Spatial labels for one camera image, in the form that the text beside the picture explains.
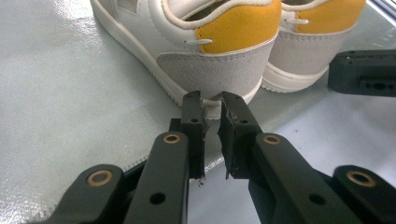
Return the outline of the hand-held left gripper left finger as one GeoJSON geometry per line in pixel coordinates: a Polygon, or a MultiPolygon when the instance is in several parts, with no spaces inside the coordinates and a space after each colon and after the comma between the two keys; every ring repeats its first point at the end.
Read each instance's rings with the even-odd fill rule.
{"type": "Polygon", "coordinates": [[[171,119],[170,132],[181,132],[189,138],[190,178],[205,176],[205,109],[199,91],[182,98],[181,118],[171,119]]]}

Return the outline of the white sneaker with yellow heel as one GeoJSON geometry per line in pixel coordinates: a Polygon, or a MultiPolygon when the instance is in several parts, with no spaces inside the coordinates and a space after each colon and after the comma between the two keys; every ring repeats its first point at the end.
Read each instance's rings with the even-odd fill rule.
{"type": "Polygon", "coordinates": [[[329,69],[366,0],[281,0],[279,32],[262,74],[275,92],[304,90],[329,69]]]}
{"type": "Polygon", "coordinates": [[[99,23],[177,103],[201,93],[206,116],[220,95],[250,102],[278,34],[280,0],[90,0],[99,23]]]}

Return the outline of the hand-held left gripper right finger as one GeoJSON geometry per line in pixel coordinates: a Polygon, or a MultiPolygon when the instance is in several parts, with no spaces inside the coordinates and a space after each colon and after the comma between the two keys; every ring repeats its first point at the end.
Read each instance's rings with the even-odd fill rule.
{"type": "Polygon", "coordinates": [[[219,140],[226,166],[226,177],[250,179],[251,149],[262,132],[245,100],[224,91],[221,99],[219,140]]]}

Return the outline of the light blue table mat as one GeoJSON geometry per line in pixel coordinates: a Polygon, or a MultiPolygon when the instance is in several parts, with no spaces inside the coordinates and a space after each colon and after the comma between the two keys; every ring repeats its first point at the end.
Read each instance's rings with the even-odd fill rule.
{"type": "MultiPolygon", "coordinates": [[[[396,98],[341,94],[316,84],[286,94],[260,90],[249,108],[263,131],[287,138],[322,173],[352,164],[396,187],[396,98]]],[[[206,176],[191,182],[188,224],[260,224],[248,182],[226,175],[219,122],[208,124],[206,176]]]]}

